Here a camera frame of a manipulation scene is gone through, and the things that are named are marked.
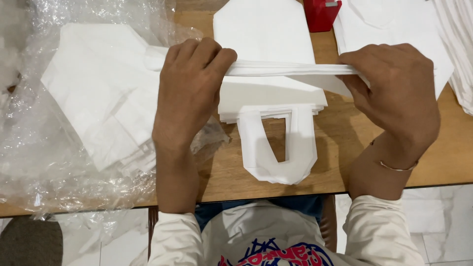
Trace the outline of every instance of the paper bag handle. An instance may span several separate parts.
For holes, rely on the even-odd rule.
[[[243,166],[261,181],[296,184],[307,177],[317,160],[312,108],[287,110],[286,161],[278,162],[264,132],[259,111],[240,113],[237,120]]]

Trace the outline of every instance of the graphic print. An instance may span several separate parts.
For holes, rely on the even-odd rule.
[[[245,257],[232,265],[225,257],[220,257],[217,266],[278,266],[281,261],[290,266],[334,266],[327,253],[315,244],[301,242],[281,250],[274,242],[275,238],[258,243],[255,239],[248,247]]]

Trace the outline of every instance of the wooden table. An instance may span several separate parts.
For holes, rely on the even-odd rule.
[[[176,21],[213,37],[212,18],[227,0],[179,0]],[[338,56],[333,32],[311,34],[315,61],[335,63]],[[344,193],[351,162],[382,130],[358,111],[352,99],[325,92],[328,107],[314,116],[318,160],[300,184],[286,186],[257,181],[244,168],[236,124],[222,124],[231,141],[220,148],[199,171],[199,201],[227,201],[287,195]],[[473,183],[473,116],[465,114],[447,84],[438,99],[442,126],[438,140],[412,173],[408,186]],[[282,119],[263,121],[276,158],[284,160],[285,124]],[[156,201],[141,206],[156,205]],[[0,204],[0,217],[26,214]]]

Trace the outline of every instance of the sleeve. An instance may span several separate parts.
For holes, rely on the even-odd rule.
[[[158,214],[148,266],[204,265],[199,225],[191,213]]]
[[[401,200],[360,196],[351,204],[343,229],[345,254],[354,259],[383,266],[424,265],[411,240]]]

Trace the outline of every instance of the person's left hand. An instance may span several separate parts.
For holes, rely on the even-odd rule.
[[[187,152],[219,105],[220,86],[237,53],[211,38],[172,46],[160,74],[152,138],[156,149]]]

